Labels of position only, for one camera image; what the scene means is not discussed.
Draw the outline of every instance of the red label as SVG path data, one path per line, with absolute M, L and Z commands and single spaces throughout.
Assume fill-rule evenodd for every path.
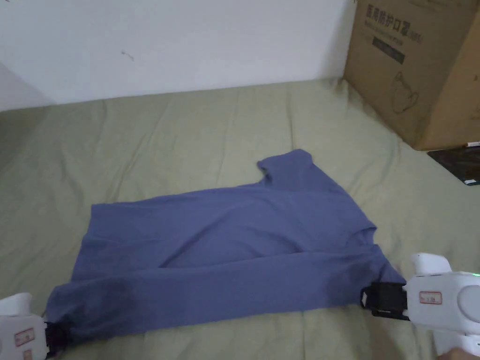
M 437 291 L 421 291 L 419 294 L 422 304 L 441 305 L 442 293 Z
M 15 334 L 15 346 L 22 346 L 30 341 L 35 340 L 35 331 L 31 327 L 25 331 Z
M 24 351 L 24 360 L 33 360 L 32 350 Z

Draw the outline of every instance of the bed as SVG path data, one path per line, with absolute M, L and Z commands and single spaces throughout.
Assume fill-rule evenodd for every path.
M 410 255 L 480 271 L 480 187 L 412 150 L 343 80 L 140 96 L 0 113 L 0 298 L 42 313 L 69 281 L 94 203 L 258 181 L 301 148 L 375 223 L 405 278 Z M 267 314 L 74 348 L 62 359 L 429 359 L 430 335 L 358 306 Z

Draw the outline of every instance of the black label on box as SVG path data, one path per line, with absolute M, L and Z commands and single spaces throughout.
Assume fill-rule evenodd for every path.
M 373 41 L 372 41 L 372 45 L 375 46 L 376 48 L 379 48 L 381 51 L 383 51 L 385 54 L 387 54 L 393 60 L 398 61 L 400 64 L 403 64 L 403 61 L 405 60 L 405 54 L 402 54 L 400 51 L 391 47 L 386 42 L 384 42 L 384 41 L 380 40 L 379 38 L 377 38 L 376 36 L 374 36 Z

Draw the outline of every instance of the black tablet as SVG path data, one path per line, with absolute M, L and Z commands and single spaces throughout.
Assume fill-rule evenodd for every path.
M 464 184 L 480 185 L 480 146 L 429 151 L 428 155 Z

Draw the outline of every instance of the t-shirt sleeve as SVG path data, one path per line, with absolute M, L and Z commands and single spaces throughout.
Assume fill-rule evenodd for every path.
M 268 157 L 258 162 L 264 172 L 260 181 L 266 187 L 290 191 L 344 190 L 313 163 L 312 156 L 304 150 Z

